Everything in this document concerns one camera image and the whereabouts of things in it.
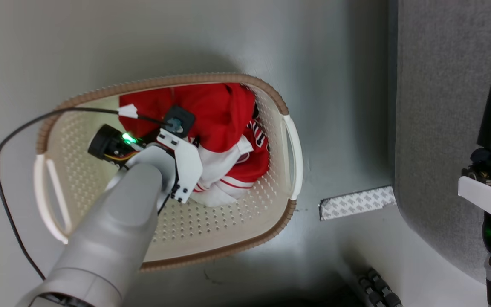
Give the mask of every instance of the clothing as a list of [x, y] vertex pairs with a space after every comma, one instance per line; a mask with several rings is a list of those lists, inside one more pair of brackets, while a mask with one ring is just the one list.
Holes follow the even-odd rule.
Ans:
[[[269, 168], [268, 140], [252, 119], [255, 95], [237, 83], [188, 85], [122, 95], [120, 106], [134, 104], [138, 114], [162, 120], [177, 104], [195, 115], [187, 140], [199, 138], [203, 173], [191, 198], [206, 206], [235, 202]], [[120, 117], [124, 128], [142, 138], [159, 127]]]

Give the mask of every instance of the beige plastic basket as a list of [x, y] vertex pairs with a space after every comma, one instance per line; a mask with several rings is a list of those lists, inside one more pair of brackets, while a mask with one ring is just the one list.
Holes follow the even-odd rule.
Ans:
[[[160, 213], [143, 271], [225, 257], [267, 242], [287, 225], [295, 209], [303, 173], [300, 141], [287, 106], [275, 89], [258, 78], [205, 74], [121, 84], [71, 98], [57, 107], [117, 109], [119, 96], [126, 93], [218, 82], [239, 82], [254, 91], [259, 124], [269, 138], [269, 171], [243, 199], [229, 206], [209, 208], [194, 200], [186, 204], [169, 201]], [[90, 138], [102, 124], [123, 130], [117, 116], [112, 114], [68, 112], [47, 119], [39, 131], [34, 166], [35, 196], [45, 225], [63, 243], [67, 243], [117, 171], [115, 166], [87, 153]], [[55, 218], [49, 201], [46, 188], [49, 181], [56, 194], [63, 225]]]

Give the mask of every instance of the basket handle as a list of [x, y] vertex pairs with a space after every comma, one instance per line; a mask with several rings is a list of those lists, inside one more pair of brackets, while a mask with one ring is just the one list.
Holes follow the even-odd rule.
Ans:
[[289, 115], [283, 116], [285, 128], [291, 140], [291, 148], [293, 151], [293, 163], [295, 166], [295, 178], [292, 182], [291, 197], [290, 200], [296, 200], [300, 189], [302, 189], [302, 176], [303, 176], [303, 162], [302, 162], [302, 148], [300, 147], [300, 139], [298, 138], [297, 128], [295, 123]]
[[63, 193], [62, 193], [62, 188], [60, 187], [60, 181], [58, 181], [53, 168], [49, 168], [52, 184], [56, 191], [56, 198], [60, 203], [60, 209], [62, 210], [63, 220], [66, 225], [62, 227], [60, 225], [60, 222], [56, 220], [56, 216], [54, 214], [49, 196], [47, 195], [47, 188], [46, 188], [45, 174], [46, 174], [46, 166], [48, 162], [51, 162], [51, 160], [46, 160], [45, 155], [37, 155], [37, 157], [35, 158], [35, 163], [33, 164], [33, 188], [35, 190], [35, 200], [37, 201], [37, 208], [39, 208], [41, 219], [45, 223], [47, 229], [49, 229], [49, 232], [58, 241], [67, 244], [68, 237], [71, 233], [70, 229], [72, 228], [72, 226], [70, 225], [70, 219], [67, 210], [65, 211], [62, 210], [62, 208], [65, 208], [65, 204], [62, 203]]

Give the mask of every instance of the green light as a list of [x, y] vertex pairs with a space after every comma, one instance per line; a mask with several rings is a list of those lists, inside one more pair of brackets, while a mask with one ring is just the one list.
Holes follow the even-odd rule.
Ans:
[[127, 133], [122, 134], [122, 138], [124, 139], [124, 142], [127, 143], [127, 144], [137, 143], [138, 142], [138, 140], [136, 140], [130, 134], [127, 134]]

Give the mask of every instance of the gray sofa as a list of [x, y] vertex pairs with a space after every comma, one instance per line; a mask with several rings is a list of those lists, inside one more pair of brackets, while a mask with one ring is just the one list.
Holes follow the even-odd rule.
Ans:
[[398, 0], [392, 6], [399, 210], [438, 253], [483, 281], [483, 212], [457, 196], [457, 182], [477, 148], [491, 83], [491, 1]]

